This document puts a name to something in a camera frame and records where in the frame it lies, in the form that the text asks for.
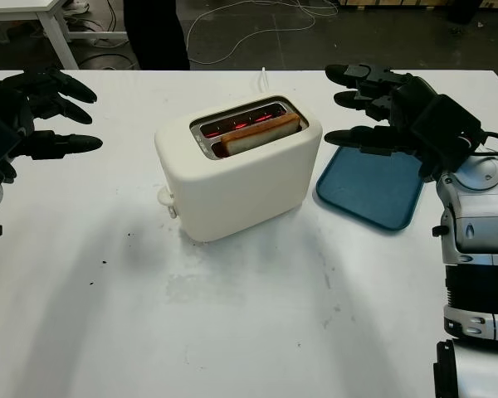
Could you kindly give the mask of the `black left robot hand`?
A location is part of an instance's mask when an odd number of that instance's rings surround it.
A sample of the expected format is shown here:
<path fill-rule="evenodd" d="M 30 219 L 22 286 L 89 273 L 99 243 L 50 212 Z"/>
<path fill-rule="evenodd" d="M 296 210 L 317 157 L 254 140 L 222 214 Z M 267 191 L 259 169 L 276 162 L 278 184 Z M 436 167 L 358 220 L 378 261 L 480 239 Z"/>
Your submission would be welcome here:
<path fill-rule="evenodd" d="M 101 139 L 88 135 L 59 135 L 35 129 L 35 119 L 57 115 L 91 124 L 91 116 L 70 99 L 94 104 L 97 96 L 77 79 L 53 67 L 25 70 L 0 80 L 0 183 L 12 183 L 17 177 L 14 158 L 62 159 L 103 145 Z"/>

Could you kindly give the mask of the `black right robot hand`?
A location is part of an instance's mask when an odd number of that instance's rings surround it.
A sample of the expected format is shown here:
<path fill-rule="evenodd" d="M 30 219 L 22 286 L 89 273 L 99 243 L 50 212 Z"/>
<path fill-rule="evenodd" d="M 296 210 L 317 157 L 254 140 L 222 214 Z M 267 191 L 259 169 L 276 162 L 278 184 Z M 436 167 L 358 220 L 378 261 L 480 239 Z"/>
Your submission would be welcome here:
<path fill-rule="evenodd" d="M 411 127 L 437 95 L 425 80 L 366 64 L 328 65 L 325 74 L 330 81 L 347 88 L 334 95 L 337 105 L 363 111 L 377 122 L 388 121 L 387 126 L 331 131 L 325 134 L 325 142 L 382 156 L 415 155 L 422 149 Z"/>

